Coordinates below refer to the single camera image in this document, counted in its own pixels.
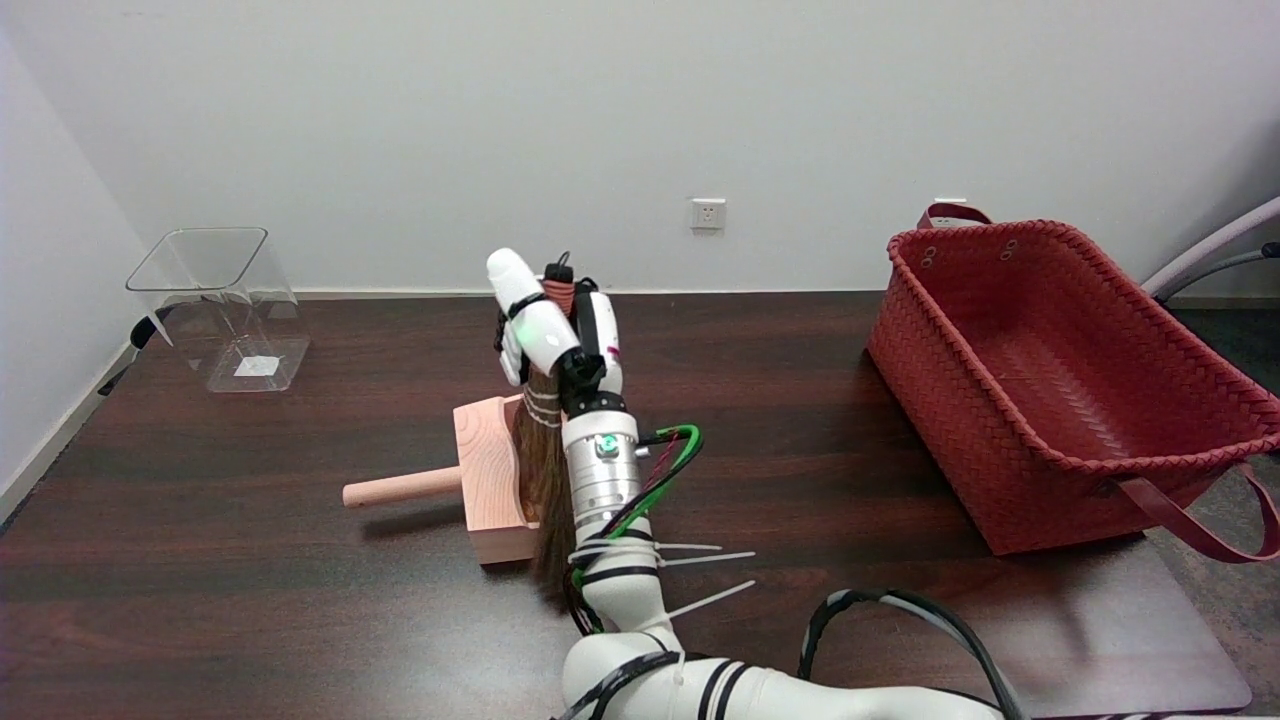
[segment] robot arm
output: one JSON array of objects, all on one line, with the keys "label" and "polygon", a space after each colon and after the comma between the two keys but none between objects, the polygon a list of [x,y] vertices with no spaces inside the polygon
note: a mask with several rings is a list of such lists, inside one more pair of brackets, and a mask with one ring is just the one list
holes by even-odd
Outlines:
[{"label": "robot arm", "polygon": [[924,688],[827,688],[776,670],[686,653],[671,625],[658,580],[658,553],[646,515],[625,537],[604,539],[616,518],[644,489],[640,434],[622,398],[613,306],[580,286],[577,331],[541,292],[516,252],[489,256],[489,279],[506,315],[502,366],[520,384],[525,359],[559,372],[564,454],[572,482],[575,530],[585,569],[582,600],[616,630],[588,634],[564,661],[568,717],[616,720],[992,720],[1000,710]]}]

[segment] white label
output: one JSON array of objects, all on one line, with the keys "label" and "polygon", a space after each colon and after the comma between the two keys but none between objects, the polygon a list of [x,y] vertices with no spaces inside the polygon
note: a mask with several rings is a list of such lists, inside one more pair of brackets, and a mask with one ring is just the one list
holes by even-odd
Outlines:
[{"label": "white label", "polygon": [[239,368],[236,368],[236,377],[257,378],[262,375],[274,375],[275,369],[279,366],[280,359],[274,355],[255,355],[241,360]]}]

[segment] dark wooden table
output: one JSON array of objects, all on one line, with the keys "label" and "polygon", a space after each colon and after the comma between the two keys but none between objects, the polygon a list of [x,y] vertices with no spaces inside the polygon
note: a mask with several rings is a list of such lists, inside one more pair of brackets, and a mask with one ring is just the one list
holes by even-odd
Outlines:
[{"label": "dark wooden table", "polygon": [[[989,556],[863,343],[874,295],[618,297],[641,427],[707,448],[654,512],[691,650],[795,671],[810,611],[902,587],[966,618],[1038,716],[1230,710],[1249,691],[1143,541]],[[306,306],[284,393],[209,395],[156,341],[0,538],[0,716],[545,719],[572,624],[481,570],[458,502],[344,510],[344,483],[456,462],[451,410],[508,391],[485,299]],[[859,609],[815,679],[987,692],[922,621]]]}]

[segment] clear plastic container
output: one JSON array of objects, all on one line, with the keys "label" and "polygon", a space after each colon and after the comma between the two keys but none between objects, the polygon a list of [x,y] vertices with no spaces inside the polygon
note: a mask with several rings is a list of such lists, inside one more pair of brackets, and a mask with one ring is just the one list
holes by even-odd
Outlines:
[{"label": "clear plastic container", "polygon": [[285,389],[311,343],[266,234],[173,231],[124,283],[210,392]]}]

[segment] wooden block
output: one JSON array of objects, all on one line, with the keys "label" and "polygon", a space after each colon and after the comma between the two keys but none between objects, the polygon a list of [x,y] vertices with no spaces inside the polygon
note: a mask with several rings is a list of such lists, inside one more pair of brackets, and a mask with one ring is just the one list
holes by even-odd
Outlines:
[{"label": "wooden block", "polygon": [[403,502],[462,491],[467,534],[481,565],[529,560],[538,523],[527,523],[520,505],[518,457],[511,432],[521,396],[490,397],[453,409],[457,468],[412,473],[342,488],[347,507]]},{"label": "wooden block", "polygon": [[462,468],[467,533],[481,565],[529,560],[538,523],[520,509],[518,459],[511,427],[521,397],[490,397],[453,410],[453,430]]}]

